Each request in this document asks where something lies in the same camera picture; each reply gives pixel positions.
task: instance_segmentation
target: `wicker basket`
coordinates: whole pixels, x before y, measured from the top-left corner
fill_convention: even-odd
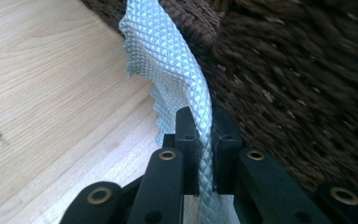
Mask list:
[[[117,30],[125,2],[83,2]],[[305,189],[358,188],[358,1],[159,2],[246,144]]]

